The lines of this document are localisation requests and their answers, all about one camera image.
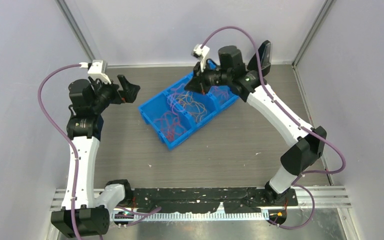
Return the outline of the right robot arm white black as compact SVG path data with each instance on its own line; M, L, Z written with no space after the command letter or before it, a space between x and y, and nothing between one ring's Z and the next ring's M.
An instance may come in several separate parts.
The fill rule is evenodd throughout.
M192 50L192 56L198 62L193 68L191 80L185 90L207 94L212 87L227 86L245 103L259 111L280 133L289 149L281 158L281 166L276 174L265 184L265 200L271 205L279 205L293 182L313 165L323 154L327 137L326 130L312 127L300 119L279 97L264 79L270 63L264 70L253 57L248 64L243 61L241 51L234 45L218 50L220 64L211 68L209 47L198 44Z

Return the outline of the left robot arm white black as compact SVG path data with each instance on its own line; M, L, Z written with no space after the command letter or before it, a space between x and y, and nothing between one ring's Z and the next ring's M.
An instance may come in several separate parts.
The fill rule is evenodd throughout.
M70 118L64 133L70 140L67 188L61 209L52 212L50 218L67 238L105 235L116 206L128 207L134 199L126 179L107 182L98 196L94 191L95 163L104 125L102 112L111 104L133 103L141 89L122 74L117 78L118 84L88 77L68 86Z

